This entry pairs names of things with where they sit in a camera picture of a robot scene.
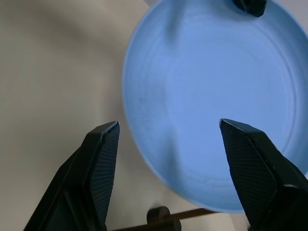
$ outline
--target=black object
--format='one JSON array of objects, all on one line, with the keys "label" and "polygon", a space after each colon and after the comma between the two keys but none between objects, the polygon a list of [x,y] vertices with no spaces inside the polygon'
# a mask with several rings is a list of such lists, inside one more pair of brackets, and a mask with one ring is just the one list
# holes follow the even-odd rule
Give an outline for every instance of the black object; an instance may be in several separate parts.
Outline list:
[{"label": "black object", "polygon": [[264,14],[267,0],[233,0],[233,2],[244,12],[261,17]]},{"label": "black object", "polygon": [[151,224],[162,221],[165,217],[170,215],[170,210],[166,206],[151,208],[146,214],[146,221],[148,224]]},{"label": "black object", "polygon": [[57,171],[25,231],[105,229],[119,133],[119,123],[112,122],[86,135]]},{"label": "black object", "polygon": [[230,174],[254,231],[306,230],[308,180],[250,125],[222,119]]}]

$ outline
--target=blue plate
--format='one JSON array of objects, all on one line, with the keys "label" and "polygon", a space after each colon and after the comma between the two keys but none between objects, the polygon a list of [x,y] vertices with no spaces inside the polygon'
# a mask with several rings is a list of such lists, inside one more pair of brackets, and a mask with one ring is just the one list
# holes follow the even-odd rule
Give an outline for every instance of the blue plate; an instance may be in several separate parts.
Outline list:
[{"label": "blue plate", "polygon": [[197,205],[243,212],[221,118],[265,131],[308,172],[308,39],[272,1],[260,18],[232,0],[160,1],[130,41],[123,100],[147,164]]}]

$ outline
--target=plate rim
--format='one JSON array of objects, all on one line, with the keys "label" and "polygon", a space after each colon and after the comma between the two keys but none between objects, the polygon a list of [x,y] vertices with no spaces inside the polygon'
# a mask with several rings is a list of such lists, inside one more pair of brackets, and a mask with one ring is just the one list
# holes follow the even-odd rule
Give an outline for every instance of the plate rim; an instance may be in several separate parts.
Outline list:
[{"label": "plate rim", "polygon": [[[148,160],[148,158],[146,157],[146,155],[142,154],[142,148],[141,145],[139,144],[138,140],[136,139],[136,134],[134,132],[134,129],[132,129],[132,126],[130,124],[130,116],[128,115],[128,106],[126,103],[126,97],[125,97],[125,87],[124,84],[126,82],[126,77],[127,76],[127,68],[128,68],[128,59],[129,56],[131,54],[131,50],[132,50],[132,45],[133,42],[135,40],[135,38],[137,37],[137,34],[141,28],[141,26],[143,25],[143,23],[145,22],[145,20],[148,18],[148,16],[150,14],[152,14],[153,11],[155,11],[156,8],[158,8],[162,2],[164,0],[158,0],[153,6],[150,6],[149,9],[147,10],[147,12],[142,16],[141,20],[138,22],[137,26],[135,27],[130,39],[129,39],[129,43],[128,46],[126,48],[126,53],[124,56],[124,61],[123,61],[123,68],[122,68],[122,101],[123,101],[123,109],[124,109],[124,115],[125,115],[125,119],[128,125],[128,128],[131,132],[131,135],[133,137],[133,140],[137,146],[138,152],[140,153],[140,155],[142,156],[143,160],[145,161],[145,163],[147,164],[147,166],[150,168],[150,170],[155,174],[156,177],[158,177],[158,179],[165,185],[167,186],[169,189],[171,189],[171,191],[173,191],[175,194],[177,194],[178,196],[180,196],[181,198],[183,198],[186,201],[189,201],[197,206],[200,207],[204,207],[206,209],[215,211],[215,212],[222,212],[222,213],[244,213],[244,209],[218,209],[217,207],[211,207],[205,204],[202,204],[198,201],[195,201],[194,199],[190,198],[189,196],[185,196],[184,193],[179,192],[179,190],[176,190],[174,188],[171,187],[170,183],[168,183],[168,181],[163,178],[161,176],[161,174],[153,167],[153,165],[151,164],[151,162]],[[293,15],[293,13],[290,12],[289,9],[287,9],[281,2],[279,2],[278,0],[271,0],[273,4],[276,4],[278,7],[280,7],[287,15],[290,16],[290,18],[297,24],[297,26],[299,27],[299,29],[304,33],[307,41],[308,41],[308,32],[304,29],[303,25],[299,22],[299,20]],[[308,177],[308,171],[304,174],[305,177]]]}]

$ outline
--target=black knob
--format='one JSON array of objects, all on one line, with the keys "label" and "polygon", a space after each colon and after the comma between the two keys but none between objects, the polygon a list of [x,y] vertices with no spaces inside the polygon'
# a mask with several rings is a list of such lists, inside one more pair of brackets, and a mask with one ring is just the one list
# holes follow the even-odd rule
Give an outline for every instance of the black knob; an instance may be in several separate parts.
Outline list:
[{"label": "black knob", "polygon": [[233,2],[244,12],[261,17],[264,14],[267,0],[233,0]]}]

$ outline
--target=wooden rod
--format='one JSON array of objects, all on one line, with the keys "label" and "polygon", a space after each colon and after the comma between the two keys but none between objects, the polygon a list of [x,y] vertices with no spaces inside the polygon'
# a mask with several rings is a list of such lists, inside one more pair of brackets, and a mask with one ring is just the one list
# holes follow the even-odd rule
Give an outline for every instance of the wooden rod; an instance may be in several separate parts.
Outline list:
[{"label": "wooden rod", "polygon": [[209,211],[204,208],[198,208],[198,209],[194,209],[190,211],[167,215],[163,218],[163,220],[182,220],[182,219],[187,219],[187,218],[194,218],[194,217],[209,215],[213,213],[216,213],[216,212]]}]

